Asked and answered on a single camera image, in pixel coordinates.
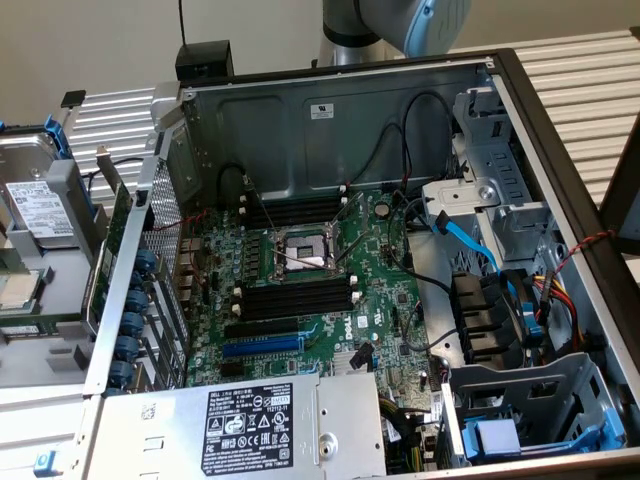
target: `white wall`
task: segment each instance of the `white wall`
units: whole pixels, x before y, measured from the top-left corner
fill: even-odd
[[[237,73],[304,68],[317,56],[321,0],[184,0],[184,9],[187,41],[230,39]],[[456,47],[631,25],[638,0],[473,0]],[[0,119],[42,121],[68,90],[171,80],[179,45],[177,0],[4,0]]]

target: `green circuit board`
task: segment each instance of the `green circuit board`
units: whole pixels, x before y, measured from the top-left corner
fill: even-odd
[[[419,295],[416,281],[390,267],[381,252],[387,243],[387,222],[375,216],[374,206],[379,202],[391,205],[391,197],[370,191],[364,193],[364,201],[368,206],[367,232],[344,262],[345,272],[358,278],[357,289],[363,293],[362,300],[352,311],[299,317],[300,331],[313,331],[304,352],[242,357],[243,377],[224,378],[219,372],[219,365],[229,361],[222,357],[222,346],[226,342],[224,327],[238,322],[230,313],[232,290],[237,280],[250,286],[272,283],[273,243],[267,231],[241,230],[228,213],[213,214],[202,223],[196,236],[210,243],[211,254],[201,256],[200,264],[203,270],[215,272],[217,290],[210,304],[205,305],[199,287],[194,285],[187,386],[315,372],[321,376],[331,375],[339,373],[334,370],[345,361],[348,365],[348,358],[363,342],[370,341],[375,349],[374,371],[380,392],[393,396],[400,406],[428,408],[429,393],[419,390],[420,372],[428,368],[427,357],[401,348],[402,339],[393,325],[394,307],[401,321],[406,322]],[[351,245],[363,231],[362,207],[354,202],[352,209],[339,223],[342,248]],[[394,225],[397,228],[392,229],[392,236],[399,238],[401,222]],[[300,272],[287,277],[287,281],[326,275],[322,270]],[[411,324],[410,338],[416,344],[425,342],[422,323]]]

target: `black cable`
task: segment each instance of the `black cable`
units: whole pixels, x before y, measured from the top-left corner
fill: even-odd
[[[453,335],[454,333],[458,333],[458,330],[455,328],[452,328],[451,330],[449,330],[446,333],[443,333],[442,335],[440,335],[434,342],[428,343],[426,345],[412,345],[409,342],[409,325],[411,324],[411,319],[413,318],[413,316],[418,312],[418,309],[414,309],[413,312],[411,313],[411,316],[409,317],[409,320],[407,320],[406,323],[404,322],[400,322],[400,333],[402,334],[402,341],[404,342],[404,344],[409,347],[409,350],[413,351],[413,352],[425,352],[428,353],[429,350],[431,350],[433,347],[435,347],[436,345],[438,345],[440,342],[442,342],[445,338],[447,338],[449,335]]]
[[[120,160],[116,160],[115,162],[113,162],[113,166],[115,167],[117,165],[121,165],[123,163],[128,163],[128,162],[144,162],[144,158],[142,158],[142,157],[122,158]],[[93,186],[93,179],[99,173],[100,173],[100,169],[94,170],[93,172],[85,173],[84,175],[82,175],[82,178],[88,178],[89,179],[89,183],[87,183],[87,193],[89,194],[89,197],[91,197],[91,187]]]
[[[184,36],[184,15],[182,14],[182,0],[178,0],[178,12],[180,13],[180,34],[182,35],[182,45],[187,46],[187,40]]]
[[[411,111],[411,107],[413,104],[421,97],[432,97],[435,98],[444,109],[445,115],[447,117],[447,129],[448,129],[448,144],[447,144],[447,158],[445,162],[445,176],[447,174],[451,174],[451,164],[452,164],[452,152],[453,152],[453,116],[451,115],[451,111],[449,110],[449,105],[447,101],[444,99],[442,95],[440,95],[435,90],[424,90],[422,92],[414,95],[409,101],[409,106],[404,112],[404,116],[402,117],[402,165],[403,168],[406,169],[407,161],[409,162],[409,170],[407,179],[411,176],[413,172],[413,160],[411,159],[411,152],[409,151],[409,144],[407,142],[407,119],[409,118],[409,112]]]
[[[411,270],[406,268],[404,265],[402,265],[398,261],[396,256],[393,254],[393,248],[391,247],[391,222],[394,219],[394,217],[396,216],[396,213],[400,209],[401,205],[402,205],[402,203],[398,203],[398,205],[396,205],[394,207],[393,211],[391,212],[391,215],[389,215],[389,220],[387,221],[387,239],[388,239],[388,242],[389,242],[389,255],[391,256],[391,260],[393,261],[393,263],[400,270],[402,270],[407,275],[409,275],[409,276],[411,276],[413,278],[417,278],[418,280],[422,280],[423,282],[427,282],[427,283],[431,283],[432,285],[436,285],[436,286],[440,287],[444,292],[446,292],[447,295],[450,295],[451,294],[451,288],[449,288],[447,285],[442,283],[440,280],[436,280],[435,278],[425,277],[424,275],[420,275],[419,273],[412,272]]]
[[[369,158],[367,159],[367,161],[365,162],[365,164],[362,166],[362,168],[360,169],[360,171],[358,172],[358,174],[353,177],[353,180],[351,180],[349,182],[349,185],[352,185],[354,183],[356,183],[356,181],[362,176],[364,175],[364,173],[369,169],[369,167],[371,166],[371,164],[373,163],[373,161],[376,158],[376,155],[378,153],[378,150],[380,150],[380,147],[382,147],[382,142],[384,141],[385,138],[385,134],[391,129],[391,128],[395,128],[398,133],[400,134],[400,136],[402,137],[402,128],[400,128],[400,125],[398,125],[397,122],[389,122],[385,125],[385,127],[382,129],[382,131],[380,132],[380,136],[378,137],[378,141],[376,142],[376,146],[373,147],[373,150],[371,151],[371,155],[369,155]]]
[[[238,162],[227,162],[223,164],[220,167],[220,170],[218,170],[218,176],[216,177],[216,195],[218,197],[218,204],[222,203],[220,201],[222,200],[222,176],[224,175],[224,172],[230,168],[238,170],[243,177],[247,175],[247,170]]]

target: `warning label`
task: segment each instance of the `warning label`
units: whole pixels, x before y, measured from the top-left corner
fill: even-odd
[[[209,393],[204,474],[292,467],[292,393],[291,383]]]
[[[60,197],[49,190],[47,182],[7,183],[7,189],[35,238],[73,235]]]

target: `blue pcie slot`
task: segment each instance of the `blue pcie slot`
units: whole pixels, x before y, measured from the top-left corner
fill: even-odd
[[[262,355],[265,353],[304,350],[304,338],[298,335],[273,337],[266,340],[227,343],[222,346],[223,357],[244,357],[246,355]]]

